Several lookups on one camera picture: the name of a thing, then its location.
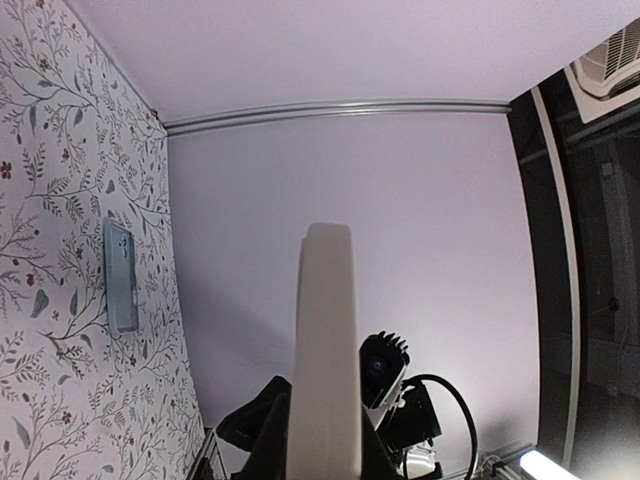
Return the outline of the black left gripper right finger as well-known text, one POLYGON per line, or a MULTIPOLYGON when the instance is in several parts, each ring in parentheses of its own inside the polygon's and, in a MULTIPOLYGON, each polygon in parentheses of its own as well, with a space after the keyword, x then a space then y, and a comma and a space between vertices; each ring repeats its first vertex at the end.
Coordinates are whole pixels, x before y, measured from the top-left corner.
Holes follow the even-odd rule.
POLYGON ((401 476, 392 464, 384 445, 376 433, 366 407, 361 413, 361 480, 398 480, 401 476))

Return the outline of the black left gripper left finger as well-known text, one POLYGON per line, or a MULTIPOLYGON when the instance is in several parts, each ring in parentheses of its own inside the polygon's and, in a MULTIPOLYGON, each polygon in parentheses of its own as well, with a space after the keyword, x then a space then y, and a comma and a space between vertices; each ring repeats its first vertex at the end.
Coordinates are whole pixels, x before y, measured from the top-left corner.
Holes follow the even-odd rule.
POLYGON ((274 376, 251 401, 227 415, 216 427, 226 443, 249 453, 231 479, 284 479, 291 384, 274 376))

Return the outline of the beige phone case with ring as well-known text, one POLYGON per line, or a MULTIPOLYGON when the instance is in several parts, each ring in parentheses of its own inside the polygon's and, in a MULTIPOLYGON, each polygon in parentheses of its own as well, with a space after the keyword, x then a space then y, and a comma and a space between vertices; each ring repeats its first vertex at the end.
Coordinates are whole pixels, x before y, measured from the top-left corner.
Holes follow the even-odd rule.
POLYGON ((361 425, 351 230, 313 223, 299 261, 287 478, 359 478, 361 425))

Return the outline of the light blue phone case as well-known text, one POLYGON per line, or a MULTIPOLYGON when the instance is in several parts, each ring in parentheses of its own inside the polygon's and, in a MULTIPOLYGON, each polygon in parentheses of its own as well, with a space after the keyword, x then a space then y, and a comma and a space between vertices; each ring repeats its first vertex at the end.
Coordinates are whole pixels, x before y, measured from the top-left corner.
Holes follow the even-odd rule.
POLYGON ((113 336, 140 328, 135 243, 132 233, 112 218, 103 223, 106 313, 113 336))

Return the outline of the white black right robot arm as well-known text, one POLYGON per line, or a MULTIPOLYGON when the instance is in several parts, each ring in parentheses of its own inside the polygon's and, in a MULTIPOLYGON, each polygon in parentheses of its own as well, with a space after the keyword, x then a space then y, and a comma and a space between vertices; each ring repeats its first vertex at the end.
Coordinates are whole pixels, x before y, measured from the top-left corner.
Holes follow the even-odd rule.
POLYGON ((408 451, 410 447, 420 443, 433 443, 433 439, 442 434, 442 429, 437 418, 435 408, 425 386, 427 382, 433 382, 447 390, 456 403, 465 419, 470 437, 470 461, 464 479, 472 479, 479 460, 478 434, 471 411, 461 393, 445 378, 435 374, 419 374, 401 384, 400 399, 405 401, 402 407, 395 407, 383 417, 378 435, 386 447, 390 457, 402 455, 402 475, 405 479, 408 475, 408 451))

